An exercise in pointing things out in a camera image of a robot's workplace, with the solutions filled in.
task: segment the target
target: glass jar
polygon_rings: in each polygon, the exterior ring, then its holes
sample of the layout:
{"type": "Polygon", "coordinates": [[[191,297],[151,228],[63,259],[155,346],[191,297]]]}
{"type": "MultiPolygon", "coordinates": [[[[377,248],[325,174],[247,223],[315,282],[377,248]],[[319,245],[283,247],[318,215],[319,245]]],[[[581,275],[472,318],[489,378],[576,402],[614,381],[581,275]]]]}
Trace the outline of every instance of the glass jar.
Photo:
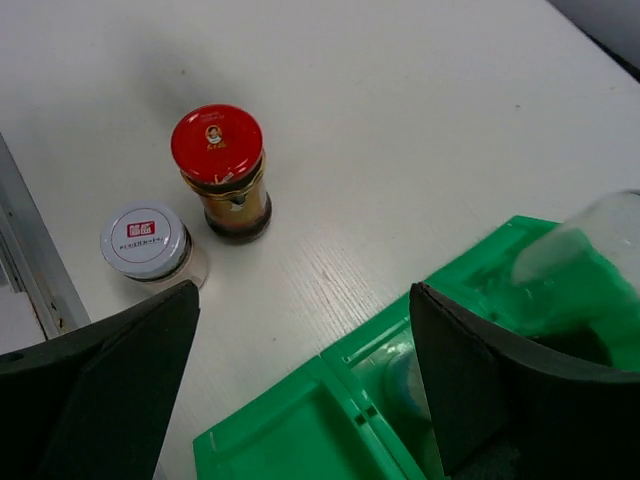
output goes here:
{"type": "Polygon", "coordinates": [[[265,231],[272,207],[262,132],[251,115],[231,105],[198,108],[176,126],[171,152],[215,233],[247,242],[265,231]]]}
{"type": "Polygon", "coordinates": [[[202,287],[209,272],[204,251],[180,218],[156,202],[130,203],[105,224],[104,259],[152,293],[191,280],[202,287]]]}

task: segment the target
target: metal edge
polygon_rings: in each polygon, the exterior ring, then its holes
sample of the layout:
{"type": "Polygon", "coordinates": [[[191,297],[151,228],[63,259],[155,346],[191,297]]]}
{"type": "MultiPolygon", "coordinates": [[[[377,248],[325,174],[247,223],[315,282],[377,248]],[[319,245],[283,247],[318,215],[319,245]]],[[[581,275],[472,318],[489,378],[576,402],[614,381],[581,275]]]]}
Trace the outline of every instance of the metal edge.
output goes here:
{"type": "Polygon", "coordinates": [[[0,134],[0,227],[7,226],[0,231],[9,232],[3,238],[47,338],[89,325],[89,315],[0,134]]]}

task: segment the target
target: table surface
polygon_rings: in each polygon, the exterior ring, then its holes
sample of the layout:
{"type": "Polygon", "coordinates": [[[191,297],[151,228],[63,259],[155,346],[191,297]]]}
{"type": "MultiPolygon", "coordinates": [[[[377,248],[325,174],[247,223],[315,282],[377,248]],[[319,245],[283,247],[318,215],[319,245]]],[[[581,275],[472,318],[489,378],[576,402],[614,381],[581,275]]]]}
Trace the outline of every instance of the table surface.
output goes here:
{"type": "Polygon", "coordinates": [[[0,59],[0,131],[93,320],[143,298],[99,249],[124,202],[166,202],[210,255],[170,479],[195,477],[195,436],[511,215],[640,185],[640,87],[542,0],[4,2],[0,59]],[[264,129],[274,217],[251,245],[210,233],[172,163],[207,103],[264,129]]]}

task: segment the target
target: plastic compartment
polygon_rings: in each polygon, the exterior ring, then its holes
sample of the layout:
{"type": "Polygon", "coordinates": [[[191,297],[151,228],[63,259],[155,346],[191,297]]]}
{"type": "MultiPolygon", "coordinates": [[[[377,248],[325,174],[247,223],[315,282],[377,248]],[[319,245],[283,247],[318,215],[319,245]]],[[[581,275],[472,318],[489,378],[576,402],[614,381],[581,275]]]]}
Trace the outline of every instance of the plastic compartment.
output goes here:
{"type": "MultiPolygon", "coordinates": [[[[555,225],[544,220],[514,217],[426,281],[477,315],[499,320],[477,287],[485,275],[504,267],[517,252],[555,225]]],[[[437,480],[445,476],[430,424],[394,409],[383,391],[383,375],[388,362],[412,347],[409,296],[406,294],[325,350],[322,358],[363,411],[379,413],[369,421],[406,478],[437,480]]]]}
{"type": "MultiPolygon", "coordinates": [[[[478,288],[556,224],[514,217],[427,282],[499,322],[478,288]]],[[[408,294],[194,440],[200,480],[443,478],[433,430],[390,405],[382,376],[413,345],[408,294]]]]}
{"type": "Polygon", "coordinates": [[[322,359],[316,357],[194,441],[200,479],[403,479],[322,359]]]}

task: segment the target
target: red logo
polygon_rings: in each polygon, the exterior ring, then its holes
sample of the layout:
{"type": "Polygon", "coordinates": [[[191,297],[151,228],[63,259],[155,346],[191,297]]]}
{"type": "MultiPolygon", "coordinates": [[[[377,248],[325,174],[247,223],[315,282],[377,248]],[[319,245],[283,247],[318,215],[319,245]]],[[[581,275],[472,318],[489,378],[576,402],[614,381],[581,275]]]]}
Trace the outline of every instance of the red logo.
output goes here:
{"type": "Polygon", "coordinates": [[[156,222],[130,223],[127,225],[127,237],[143,237],[156,233],[156,222]]]}

